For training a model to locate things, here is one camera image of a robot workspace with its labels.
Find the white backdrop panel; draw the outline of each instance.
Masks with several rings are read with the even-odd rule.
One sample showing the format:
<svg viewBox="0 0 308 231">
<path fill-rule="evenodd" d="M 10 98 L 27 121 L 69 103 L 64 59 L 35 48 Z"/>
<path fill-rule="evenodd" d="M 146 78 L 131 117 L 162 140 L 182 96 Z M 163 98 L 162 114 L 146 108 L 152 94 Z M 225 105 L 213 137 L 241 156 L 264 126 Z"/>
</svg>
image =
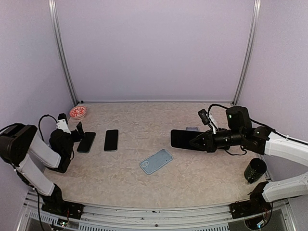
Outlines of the white backdrop panel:
<svg viewBox="0 0 308 231">
<path fill-rule="evenodd" d="M 79 100 L 232 101 L 253 0 L 57 0 Z"/>
</svg>

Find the vertical metal pole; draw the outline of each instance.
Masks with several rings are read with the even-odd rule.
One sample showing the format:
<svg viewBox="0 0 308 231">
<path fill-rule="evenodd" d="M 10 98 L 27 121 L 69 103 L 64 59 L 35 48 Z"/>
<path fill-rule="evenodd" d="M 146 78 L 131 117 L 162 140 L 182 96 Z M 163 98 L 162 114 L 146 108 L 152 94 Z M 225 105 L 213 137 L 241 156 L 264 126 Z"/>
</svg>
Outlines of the vertical metal pole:
<svg viewBox="0 0 308 231">
<path fill-rule="evenodd" d="M 70 76 L 69 71 L 68 71 L 65 53 L 64 53 L 64 49 L 63 49 L 63 45 L 62 45 L 61 33 L 60 33 L 60 27 L 59 27 L 58 15 L 57 15 L 57 8 L 56 8 L 56 2 L 55 2 L 55 0 L 48 0 L 48 2 L 49 2 L 49 10 L 50 10 L 50 15 L 51 15 L 53 31 L 54 31 L 54 35 L 55 35 L 55 38 L 56 38 L 56 44 L 57 44 L 60 60 L 61 60 L 61 63 L 62 63 L 62 68 L 63 68 L 63 71 L 64 71 L 65 80 L 66 80 L 66 83 L 67 83 L 67 87 L 68 87 L 72 102 L 73 102 L 74 106 L 76 106 L 78 104 L 78 100 L 77 100 L 77 96 L 76 96 L 76 92 L 75 92 L 75 89 L 74 89 L 74 86 L 73 86 L 71 76 Z"/>
<path fill-rule="evenodd" d="M 245 59 L 244 59 L 244 63 L 243 63 L 242 70 L 241 70 L 240 81 L 239 81 L 239 84 L 237 85 L 236 93 L 233 99 L 234 105 L 237 105 L 239 102 L 239 99 L 240 99 L 240 96 L 243 90 L 244 82 L 246 79 L 247 70 L 248 70 L 248 66 L 249 66 L 249 62 L 250 62 L 250 58 L 251 58 L 251 54 L 252 54 L 252 50 L 254 46 L 256 31 L 257 31 L 257 23 L 259 19 L 260 6 L 261 6 L 261 0 L 255 0 Z"/>
</svg>

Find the metal frame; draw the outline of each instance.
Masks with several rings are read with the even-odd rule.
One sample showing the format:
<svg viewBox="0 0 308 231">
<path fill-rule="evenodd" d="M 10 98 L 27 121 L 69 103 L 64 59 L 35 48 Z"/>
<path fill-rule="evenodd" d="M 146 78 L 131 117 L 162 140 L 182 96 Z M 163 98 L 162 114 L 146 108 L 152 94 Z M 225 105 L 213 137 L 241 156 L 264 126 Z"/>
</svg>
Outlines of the metal frame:
<svg viewBox="0 0 308 231">
<path fill-rule="evenodd" d="M 244 82 L 246 79 L 247 70 L 249 67 L 250 58 L 251 58 L 251 54 L 252 54 L 252 50 L 253 50 L 253 46 L 255 42 L 255 36 L 257 32 L 257 24 L 259 20 L 260 6 L 261 6 L 261 0 L 255 0 L 253 17 L 252 17 L 251 26 L 250 26 L 250 33 L 248 37 L 248 44 L 247 44 L 246 54 L 244 58 L 244 63 L 243 63 L 242 70 L 241 70 L 240 81 L 237 86 L 235 96 L 233 99 L 233 103 L 232 103 L 234 105 L 237 105 L 239 102 L 239 99 L 240 99 L 240 96 L 243 90 Z"/>
<path fill-rule="evenodd" d="M 24 202 L 17 231 L 24 231 L 30 218 L 38 220 L 37 195 L 30 191 Z M 232 219 L 228 204 L 196 206 L 187 208 L 126 208 L 84 204 L 81 220 L 70 219 L 71 227 L 66 230 L 75 231 L 225 231 L 228 223 L 243 220 Z M 294 216 L 288 200 L 274 203 L 274 210 L 281 209 L 288 231 L 296 231 Z M 58 218 L 54 214 L 41 211 L 42 222 L 51 224 Z"/>
<path fill-rule="evenodd" d="M 53 31 L 56 39 L 56 44 L 58 47 L 58 52 L 62 64 L 62 68 L 64 71 L 64 76 L 66 80 L 66 84 L 73 102 L 73 105 L 76 106 L 78 104 L 78 99 L 76 96 L 76 92 L 74 89 L 74 85 L 71 79 L 71 76 L 69 74 L 66 58 L 65 58 L 65 53 L 63 49 L 63 44 L 61 40 L 61 33 L 60 33 L 60 27 L 59 27 L 59 21 L 58 21 L 58 14 L 57 14 L 57 8 L 56 8 L 56 2 L 55 0 L 48 0 L 49 2 L 49 10 L 50 10 L 50 15 L 51 15 L 51 22 L 53 26 Z"/>
</svg>

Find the smartphone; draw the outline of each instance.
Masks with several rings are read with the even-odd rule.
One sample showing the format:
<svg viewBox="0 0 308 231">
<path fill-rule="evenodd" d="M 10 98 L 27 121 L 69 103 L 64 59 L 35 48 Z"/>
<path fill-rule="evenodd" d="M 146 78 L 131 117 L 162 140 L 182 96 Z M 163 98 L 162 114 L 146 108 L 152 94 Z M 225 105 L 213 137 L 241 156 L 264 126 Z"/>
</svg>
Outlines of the smartphone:
<svg viewBox="0 0 308 231">
<path fill-rule="evenodd" d="M 119 130 L 117 129 L 106 131 L 105 145 L 104 145 L 105 152 L 117 151 L 118 136 L 119 136 Z"/>
<path fill-rule="evenodd" d="M 200 149 L 193 147 L 189 144 L 189 141 L 202 134 L 201 131 L 186 131 L 186 130 L 172 130 L 171 131 L 171 146 L 174 148 L 182 148 L 188 150 Z"/>
<path fill-rule="evenodd" d="M 85 132 L 85 137 L 82 138 L 81 142 L 79 143 L 77 152 L 88 153 L 91 149 L 95 136 L 95 132 Z"/>
</svg>

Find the ventilation grille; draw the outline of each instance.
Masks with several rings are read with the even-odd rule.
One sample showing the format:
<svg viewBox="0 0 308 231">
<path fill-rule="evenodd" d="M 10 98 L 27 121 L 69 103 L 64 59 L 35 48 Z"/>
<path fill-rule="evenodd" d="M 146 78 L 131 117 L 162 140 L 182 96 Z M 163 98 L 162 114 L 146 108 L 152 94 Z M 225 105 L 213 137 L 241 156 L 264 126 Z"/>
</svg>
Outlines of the ventilation grille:
<svg viewBox="0 0 308 231">
<path fill-rule="evenodd" d="M 80 231 L 129 231 L 132 229 L 112 229 L 102 226 L 95 226 L 90 224 L 80 224 L 79 223 L 79 230 Z M 198 229 L 181 229 L 181 231 L 229 231 L 228 224 L 223 225 L 216 225 L 216 226 L 208 226 L 204 228 L 198 228 Z"/>
<path fill-rule="evenodd" d="M 31 211 L 30 212 L 30 217 L 35 219 L 35 220 L 39 220 L 39 214 L 37 212 L 35 212 L 35 211 Z M 48 223 L 48 224 L 52 224 L 52 222 L 54 224 L 57 223 L 57 219 L 56 218 L 52 218 L 52 217 L 46 216 L 44 214 L 41 214 L 40 218 L 41 218 L 42 222 L 45 222 L 45 223 Z"/>
</svg>

